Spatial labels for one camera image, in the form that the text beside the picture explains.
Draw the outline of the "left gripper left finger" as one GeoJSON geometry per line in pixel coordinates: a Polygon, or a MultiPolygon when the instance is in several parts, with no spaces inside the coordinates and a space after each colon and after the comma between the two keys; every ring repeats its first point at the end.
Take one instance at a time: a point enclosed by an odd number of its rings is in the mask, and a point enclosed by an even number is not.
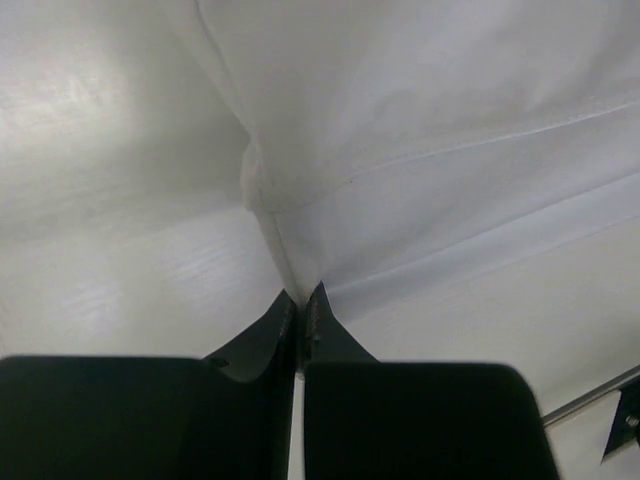
{"type": "Polygon", "coordinates": [[[296,307],[286,294],[203,358],[1,362],[5,479],[283,479],[296,307]]]}

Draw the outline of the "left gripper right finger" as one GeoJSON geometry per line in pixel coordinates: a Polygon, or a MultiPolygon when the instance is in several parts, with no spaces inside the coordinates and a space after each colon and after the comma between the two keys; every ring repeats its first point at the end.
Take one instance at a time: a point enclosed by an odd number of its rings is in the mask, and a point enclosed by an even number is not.
{"type": "Polygon", "coordinates": [[[547,479],[550,444],[512,367],[382,362],[335,317],[323,285],[304,314],[308,479],[547,479]]]}

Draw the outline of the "white skirt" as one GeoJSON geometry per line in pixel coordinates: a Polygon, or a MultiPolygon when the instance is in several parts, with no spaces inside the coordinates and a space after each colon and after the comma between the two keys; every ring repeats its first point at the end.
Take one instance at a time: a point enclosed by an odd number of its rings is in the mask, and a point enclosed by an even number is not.
{"type": "Polygon", "coordinates": [[[639,214],[635,1],[197,1],[298,297],[441,283],[639,214]]]}

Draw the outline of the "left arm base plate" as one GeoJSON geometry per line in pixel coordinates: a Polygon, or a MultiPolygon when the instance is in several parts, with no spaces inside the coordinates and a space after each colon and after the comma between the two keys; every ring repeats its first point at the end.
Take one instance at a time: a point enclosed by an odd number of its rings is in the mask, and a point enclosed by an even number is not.
{"type": "Polygon", "coordinates": [[[602,461],[608,460],[632,443],[639,444],[638,385],[629,385],[621,390],[602,461]]]}

